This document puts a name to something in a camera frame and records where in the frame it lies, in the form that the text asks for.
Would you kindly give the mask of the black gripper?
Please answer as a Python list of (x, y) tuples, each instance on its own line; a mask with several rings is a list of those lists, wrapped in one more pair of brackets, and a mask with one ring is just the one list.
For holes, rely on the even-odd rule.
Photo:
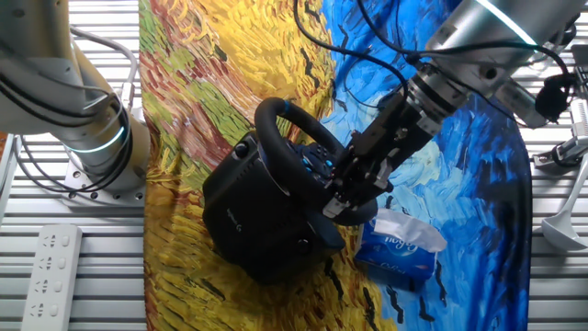
[(329, 219), (353, 219), (353, 206), (362, 206), (393, 190), (389, 176), (435, 136), (435, 92), (424, 89), (400, 93), (337, 159), (337, 179), (324, 185), (331, 198), (322, 207)]

